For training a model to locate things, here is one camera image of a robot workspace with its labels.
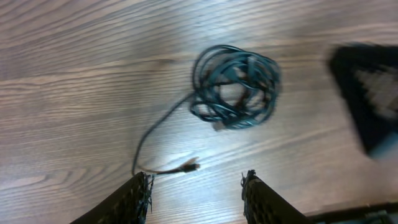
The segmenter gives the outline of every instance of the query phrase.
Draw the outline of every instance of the tangled cable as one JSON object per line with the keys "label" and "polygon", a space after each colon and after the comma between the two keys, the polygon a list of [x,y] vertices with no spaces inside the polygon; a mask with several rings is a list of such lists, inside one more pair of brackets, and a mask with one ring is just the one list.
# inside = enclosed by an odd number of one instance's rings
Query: tangled cable
{"label": "tangled cable", "polygon": [[[229,45],[216,45],[205,50],[193,66],[193,93],[178,101],[144,133],[134,156],[132,174],[148,135],[182,103],[192,98],[191,113],[202,121],[213,123],[216,130],[250,128],[266,121],[274,111],[280,90],[279,76],[278,64],[257,53]],[[221,96],[221,89],[226,85],[244,89],[235,103],[228,103]],[[196,159],[167,171],[141,169],[157,175],[190,172],[199,168]]]}

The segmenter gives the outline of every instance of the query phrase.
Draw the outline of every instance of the cable plug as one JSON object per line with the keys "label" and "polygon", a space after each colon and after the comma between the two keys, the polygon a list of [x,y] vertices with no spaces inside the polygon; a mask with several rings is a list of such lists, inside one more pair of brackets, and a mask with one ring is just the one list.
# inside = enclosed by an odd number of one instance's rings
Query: cable plug
{"label": "cable plug", "polygon": [[192,158],[188,160],[187,162],[184,162],[182,165],[180,165],[180,171],[181,172],[192,172],[200,168],[200,165],[196,163],[199,157]]}
{"label": "cable plug", "polygon": [[187,165],[184,165],[183,167],[181,167],[181,171],[184,173],[187,173],[187,172],[195,171],[198,168],[200,168],[199,164],[187,164]]}

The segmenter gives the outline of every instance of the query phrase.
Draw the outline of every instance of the black cable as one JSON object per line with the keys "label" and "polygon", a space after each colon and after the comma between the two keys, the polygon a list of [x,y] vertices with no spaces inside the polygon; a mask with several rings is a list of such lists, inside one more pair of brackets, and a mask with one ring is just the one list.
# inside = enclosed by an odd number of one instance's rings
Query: black cable
{"label": "black cable", "polygon": [[[270,58],[229,45],[216,45],[201,53],[192,71],[193,93],[178,101],[141,137],[132,163],[135,173],[139,153],[148,135],[163,123],[182,103],[192,98],[190,111],[203,121],[215,124],[215,129],[243,129],[266,121],[275,108],[280,89],[280,70]],[[241,85],[244,92],[235,103],[221,96],[222,86]],[[190,172],[199,165],[191,159],[180,167],[155,174]]]}

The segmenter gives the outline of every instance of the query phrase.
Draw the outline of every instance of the coiled cable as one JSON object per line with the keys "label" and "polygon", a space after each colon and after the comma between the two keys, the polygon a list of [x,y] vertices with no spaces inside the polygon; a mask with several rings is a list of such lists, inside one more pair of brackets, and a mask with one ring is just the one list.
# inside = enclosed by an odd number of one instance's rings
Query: coiled cable
{"label": "coiled cable", "polygon": [[[224,86],[243,88],[235,103],[222,96]],[[216,45],[201,53],[192,70],[193,92],[178,101],[141,137],[132,163],[132,174],[142,145],[148,135],[162,124],[182,103],[192,99],[190,112],[216,130],[244,129],[266,121],[274,111],[280,90],[280,69],[270,58],[230,45]],[[157,175],[190,172],[199,168],[197,158],[167,171],[142,170]]]}

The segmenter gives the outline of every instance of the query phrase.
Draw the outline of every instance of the wood grain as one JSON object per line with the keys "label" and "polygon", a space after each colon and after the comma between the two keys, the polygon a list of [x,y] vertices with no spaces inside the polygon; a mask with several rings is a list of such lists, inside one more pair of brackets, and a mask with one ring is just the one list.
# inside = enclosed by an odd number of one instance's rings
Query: wood grain
{"label": "wood grain", "polygon": [[283,93],[265,125],[214,132],[187,106],[141,163],[202,168],[158,178],[148,223],[245,223],[241,172],[303,213],[398,198],[398,156],[372,161],[325,66],[347,42],[398,44],[398,3],[0,2],[0,222],[69,223],[130,178],[141,134],[190,91],[196,56],[231,44],[276,60]]}

